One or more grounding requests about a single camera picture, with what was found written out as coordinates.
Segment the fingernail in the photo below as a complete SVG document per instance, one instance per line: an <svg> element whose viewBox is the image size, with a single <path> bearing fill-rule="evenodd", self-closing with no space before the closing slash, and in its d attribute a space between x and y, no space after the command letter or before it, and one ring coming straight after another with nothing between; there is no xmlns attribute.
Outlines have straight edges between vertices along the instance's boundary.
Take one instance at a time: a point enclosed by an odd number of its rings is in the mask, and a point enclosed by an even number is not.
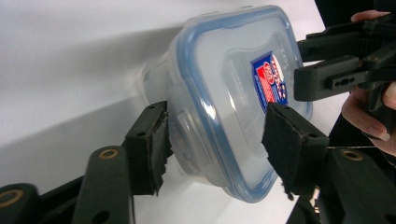
<svg viewBox="0 0 396 224"><path fill-rule="evenodd" d="M385 94L392 100L396 100L396 82L392 82Z"/></svg>
<svg viewBox="0 0 396 224"><path fill-rule="evenodd" d="M367 129L367 133L369 133L370 135L380 138L381 140L388 142L388 140L390 139L390 135L388 133L383 133L381 130L375 128L375 127L369 127Z"/></svg>

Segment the human hand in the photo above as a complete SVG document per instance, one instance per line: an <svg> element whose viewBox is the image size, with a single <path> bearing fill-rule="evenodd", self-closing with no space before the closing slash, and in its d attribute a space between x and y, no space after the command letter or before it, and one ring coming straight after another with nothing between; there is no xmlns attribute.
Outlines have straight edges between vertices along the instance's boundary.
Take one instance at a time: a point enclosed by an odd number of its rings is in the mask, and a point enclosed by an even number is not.
<svg viewBox="0 0 396 224"><path fill-rule="evenodd" d="M364 11L352 16L352 21L371 20L389 14L375 10ZM370 139L373 144L384 152L396 156L396 127L392 135L377 119L367 114L368 91L356 87L348 96L342 107L342 115L352 125L381 140ZM383 94L384 104L396 110L396 82L391 83Z"/></svg>

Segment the transparent plastic container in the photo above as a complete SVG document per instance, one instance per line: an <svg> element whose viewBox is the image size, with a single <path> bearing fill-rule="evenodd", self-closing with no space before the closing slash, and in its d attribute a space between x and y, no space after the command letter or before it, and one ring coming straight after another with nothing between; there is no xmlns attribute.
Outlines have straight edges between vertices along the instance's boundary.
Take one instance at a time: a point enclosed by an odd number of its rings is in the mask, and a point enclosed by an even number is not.
<svg viewBox="0 0 396 224"><path fill-rule="evenodd" d="M170 140L183 170L256 203L277 178L262 145L268 102L312 115L311 103L293 97L300 66L282 9L244 8L188 21L147 66L144 86L150 103L168 101Z"/></svg>

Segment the red and blue label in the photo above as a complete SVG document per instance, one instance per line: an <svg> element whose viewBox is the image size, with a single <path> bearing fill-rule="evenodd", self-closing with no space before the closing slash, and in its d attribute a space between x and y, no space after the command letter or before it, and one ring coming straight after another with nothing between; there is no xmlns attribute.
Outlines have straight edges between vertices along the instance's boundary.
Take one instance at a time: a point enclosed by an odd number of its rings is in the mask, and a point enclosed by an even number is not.
<svg viewBox="0 0 396 224"><path fill-rule="evenodd" d="M264 113L268 103L288 104L286 83L279 62L273 52L269 52L251 62L253 80Z"/></svg>

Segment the black clamp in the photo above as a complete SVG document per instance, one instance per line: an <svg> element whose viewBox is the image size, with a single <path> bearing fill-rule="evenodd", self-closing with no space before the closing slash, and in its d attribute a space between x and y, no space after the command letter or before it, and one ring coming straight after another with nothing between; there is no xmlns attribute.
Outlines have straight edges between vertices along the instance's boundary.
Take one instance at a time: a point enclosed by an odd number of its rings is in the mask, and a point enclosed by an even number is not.
<svg viewBox="0 0 396 224"><path fill-rule="evenodd" d="M396 111L384 105L382 95L389 83L396 81L394 14L331 26L308 35L298 46L303 62L322 62L295 70L297 101L316 101L359 86L371 91L367 112L391 134Z"/></svg>

